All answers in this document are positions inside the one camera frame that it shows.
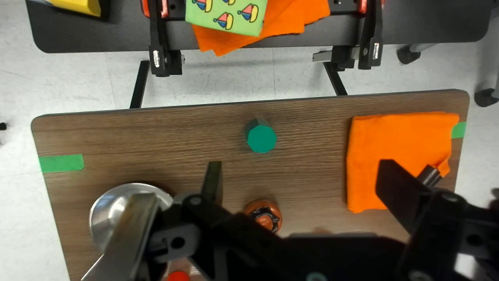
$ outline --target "yellow object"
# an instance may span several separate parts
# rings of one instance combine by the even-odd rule
[[[92,18],[100,18],[100,2],[98,0],[50,0],[50,4],[61,10],[69,10],[80,15],[88,15]]]
[[[253,5],[250,23],[256,23],[258,18],[259,18],[259,7]]]
[[[231,30],[233,26],[234,26],[234,16],[233,16],[233,15],[228,15],[228,27],[226,27],[226,30]]]

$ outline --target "silver metal part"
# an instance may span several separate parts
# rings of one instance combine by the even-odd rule
[[[84,281],[134,280],[144,271],[142,255],[150,230],[159,211],[155,194],[136,194],[114,230],[114,235],[98,261],[83,277]]]
[[[136,194],[155,194],[162,211],[173,205],[173,199],[169,194],[144,183],[128,183],[109,190],[94,204],[89,218],[91,236],[100,254],[105,254],[114,229],[130,204],[130,199]]]

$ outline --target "sticker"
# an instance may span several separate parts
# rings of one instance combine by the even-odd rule
[[[69,174],[84,169],[83,155],[41,157],[42,174]]]

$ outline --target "green tape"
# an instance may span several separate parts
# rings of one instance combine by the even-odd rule
[[[452,130],[452,140],[462,140],[466,133],[466,122],[460,122]]]
[[[83,155],[41,157],[39,161],[44,174],[67,174],[84,169]]]

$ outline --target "orange fabric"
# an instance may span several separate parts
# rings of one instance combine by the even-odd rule
[[[426,166],[446,177],[457,122],[459,116],[451,113],[354,118],[346,157],[348,210],[387,210],[376,196],[381,160],[395,160],[413,177]]]
[[[223,33],[194,26],[201,52],[214,51],[223,57],[245,46],[279,35],[300,35],[304,26],[331,15],[328,0],[268,0],[262,35],[258,38]]]

